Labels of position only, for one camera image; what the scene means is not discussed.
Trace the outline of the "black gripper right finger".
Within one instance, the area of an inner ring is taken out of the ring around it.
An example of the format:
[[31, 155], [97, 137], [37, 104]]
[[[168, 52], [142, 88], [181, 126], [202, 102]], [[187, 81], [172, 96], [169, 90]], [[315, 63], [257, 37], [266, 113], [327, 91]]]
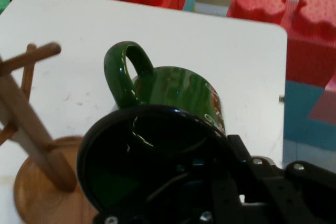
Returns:
[[264, 202], [281, 223], [335, 223], [335, 173], [305, 161], [284, 169], [251, 156], [239, 135], [227, 137], [233, 176], [248, 202]]

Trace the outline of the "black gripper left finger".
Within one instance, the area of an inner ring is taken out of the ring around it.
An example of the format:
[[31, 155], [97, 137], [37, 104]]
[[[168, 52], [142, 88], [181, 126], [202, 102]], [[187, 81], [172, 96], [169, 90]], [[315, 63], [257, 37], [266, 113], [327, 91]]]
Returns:
[[106, 210], [94, 223], [241, 223], [234, 181], [224, 175], [180, 174], [157, 188], [138, 190]]

